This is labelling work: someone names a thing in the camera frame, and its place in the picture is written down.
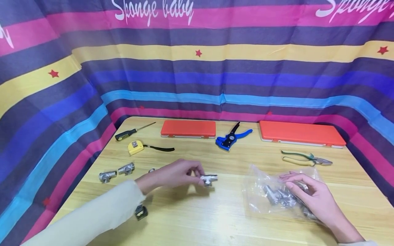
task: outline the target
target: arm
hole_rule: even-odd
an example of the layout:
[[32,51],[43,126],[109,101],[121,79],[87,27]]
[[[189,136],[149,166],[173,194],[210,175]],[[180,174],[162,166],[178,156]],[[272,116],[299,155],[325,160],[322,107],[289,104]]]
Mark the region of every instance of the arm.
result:
[[98,235],[115,229],[133,216],[145,194],[161,186],[204,186],[204,181],[200,179],[204,174],[199,161],[177,160],[135,181],[121,183],[64,216],[22,246],[85,246]]
[[[334,234],[341,246],[374,246],[374,242],[366,242],[357,229],[348,221],[327,185],[305,174],[290,174],[280,177],[289,188],[312,213],[322,221]],[[304,192],[294,182],[301,182],[308,186],[310,194]]]
[[84,204],[26,241],[23,246],[85,246],[95,237],[128,220],[145,199],[133,180]]

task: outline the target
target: striped curtain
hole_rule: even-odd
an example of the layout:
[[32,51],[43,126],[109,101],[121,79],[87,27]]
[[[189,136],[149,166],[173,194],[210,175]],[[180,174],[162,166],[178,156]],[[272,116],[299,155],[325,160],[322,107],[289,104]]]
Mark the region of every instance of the striped curtain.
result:
[[334,125],[394,203],[393,98],[393,0],[1,0],[0,245],[129,116]]

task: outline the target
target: blue wire stripper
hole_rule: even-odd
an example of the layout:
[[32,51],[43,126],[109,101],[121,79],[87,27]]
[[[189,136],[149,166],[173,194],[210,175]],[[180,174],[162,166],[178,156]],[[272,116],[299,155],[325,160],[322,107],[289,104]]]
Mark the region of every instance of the blue wire stripper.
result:
[[235,131],[238,129],[238,126],[240,126],[240,122],[238,122],[235,125],[235,127],[231,130],[229,134],[226,135],[226,137],[217,137],[215,141],[216,145],[218,145],[219,148],[230,151],[231,146],[237,141],[237,139],[246,137],[247,135],[253,132],[252,129],[249,129],[244,133],[235,134]]

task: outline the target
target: screwdriver handle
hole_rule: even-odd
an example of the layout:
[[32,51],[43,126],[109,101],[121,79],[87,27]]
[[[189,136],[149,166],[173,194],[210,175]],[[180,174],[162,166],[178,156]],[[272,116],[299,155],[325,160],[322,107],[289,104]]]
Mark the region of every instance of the screwdriver handle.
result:
[[122,133],[119,133],[119,134],[115,135],[115,139],[116,139],[116,141],[120,141],[120,140],[123,140],[125,138],[128,138],[129,136],[133,135],[136,132],[137,132],[136,129],[129,130],[129,131],[124,131]]

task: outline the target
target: screwdriver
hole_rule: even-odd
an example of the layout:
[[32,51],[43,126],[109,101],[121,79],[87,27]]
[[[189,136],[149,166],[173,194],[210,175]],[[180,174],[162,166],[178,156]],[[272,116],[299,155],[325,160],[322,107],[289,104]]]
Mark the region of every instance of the screwdriver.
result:
[[134,128],[133,130],[128,130],[128,131],[124,131],[122,133],[119,133],[119,134],[115,135],[115,139],[116,139],[116,141],[120,141],[120,140],[123,140],[125,138],[128,138],[129,136],[133,135],[134,133],[136,133],[137,131],[141,130],[142,128],[145,128],[147,126],[153,125],[154,123],[156,123],[156,122],[150,123],[150,124],[148,124],[146,126],[138,128],[138,129]]

